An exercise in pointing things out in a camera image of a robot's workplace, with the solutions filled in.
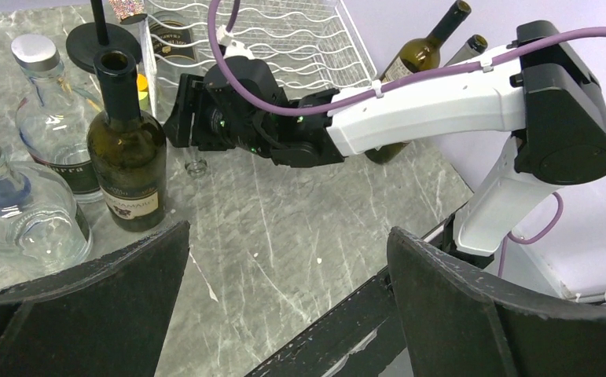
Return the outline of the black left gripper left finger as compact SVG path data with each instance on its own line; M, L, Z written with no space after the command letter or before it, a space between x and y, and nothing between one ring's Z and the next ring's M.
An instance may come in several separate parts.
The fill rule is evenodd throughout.
M0 376L152 376L189 252L180 221L0 290Z

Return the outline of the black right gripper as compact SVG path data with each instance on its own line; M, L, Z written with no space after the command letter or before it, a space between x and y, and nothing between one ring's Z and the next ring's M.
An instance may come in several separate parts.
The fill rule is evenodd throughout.
M205 89L204 78L182 73L171 114L163 131L175 148L197 147L200 151L212 150L209 120L204 115L211 104Z

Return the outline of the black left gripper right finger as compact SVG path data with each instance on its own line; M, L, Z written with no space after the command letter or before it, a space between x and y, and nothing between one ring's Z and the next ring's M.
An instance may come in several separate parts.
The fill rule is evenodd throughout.
M387 266L416 376L606 376L606 306L503 280L404 229Z

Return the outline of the clear glass wine bottle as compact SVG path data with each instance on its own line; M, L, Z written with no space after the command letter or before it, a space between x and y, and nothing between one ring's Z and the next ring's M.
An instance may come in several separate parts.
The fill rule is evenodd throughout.
M203 76L196 48L192 46L193 31L179 13L158 11L149 21L152 47L156 58L157 111L160 121L171 115L178 92L179 76Z

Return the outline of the dark green wine bottle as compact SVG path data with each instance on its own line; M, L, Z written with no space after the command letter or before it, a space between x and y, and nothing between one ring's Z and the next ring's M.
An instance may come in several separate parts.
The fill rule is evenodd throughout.
M140 108L131 54L102 50L94 68L105 109L86 137L92 166L113 221L128 232L144 232L165 216L167 139L160 123Z

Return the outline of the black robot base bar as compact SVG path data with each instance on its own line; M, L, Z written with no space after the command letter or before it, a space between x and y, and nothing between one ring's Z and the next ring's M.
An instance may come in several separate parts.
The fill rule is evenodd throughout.
M459 376L454 328L432 305L415 303L405 280L423 273L398 250L396 228L387 238L387 265L282 346L251 376L376 376L403 352L415 376Z

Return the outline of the clear round glass bottle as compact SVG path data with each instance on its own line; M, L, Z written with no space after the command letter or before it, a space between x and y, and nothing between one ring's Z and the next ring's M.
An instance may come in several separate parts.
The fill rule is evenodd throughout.
M0 146L0 259L31 278L86 261L93 236L66 181Z

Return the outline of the clear bottle dark label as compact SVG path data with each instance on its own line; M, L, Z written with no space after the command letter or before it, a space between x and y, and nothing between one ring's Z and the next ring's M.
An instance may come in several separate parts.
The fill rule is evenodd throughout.
M92 203L101 190L86 143L101 102L68 81L58 48L44 35L25 34L10 45L31 85L17 106L15 125L31 158L58 173L80 203Z

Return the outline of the green wine bottle rear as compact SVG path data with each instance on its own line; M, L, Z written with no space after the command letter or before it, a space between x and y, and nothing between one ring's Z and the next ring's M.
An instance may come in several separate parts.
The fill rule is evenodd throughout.
M465 44L446 62L445 67L471 60L483 54L488 47L488 41L478 34L469 37Z

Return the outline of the yellow green toy blocks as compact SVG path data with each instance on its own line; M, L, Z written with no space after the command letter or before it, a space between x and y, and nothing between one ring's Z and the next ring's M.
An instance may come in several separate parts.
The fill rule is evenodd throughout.
M149 83L147 78L138 73L137 76L137 88L138 88L138 102L139 107L143 111L149 111L150 100L149 100Z

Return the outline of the glitter microphone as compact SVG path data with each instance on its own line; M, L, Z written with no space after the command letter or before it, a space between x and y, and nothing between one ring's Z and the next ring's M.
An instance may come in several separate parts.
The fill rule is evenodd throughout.
M108 0L120 24L137 24L147 17L143 0Z

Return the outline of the black microphone stand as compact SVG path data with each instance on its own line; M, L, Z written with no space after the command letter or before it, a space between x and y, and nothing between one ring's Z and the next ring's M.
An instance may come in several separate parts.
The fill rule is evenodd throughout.
M103 1L91 0L90 4L94 21L75 27L66 38L65 46L72 63L93 74L95 55L107 48L123 49L140 63L140 42L124 28L106 22Z

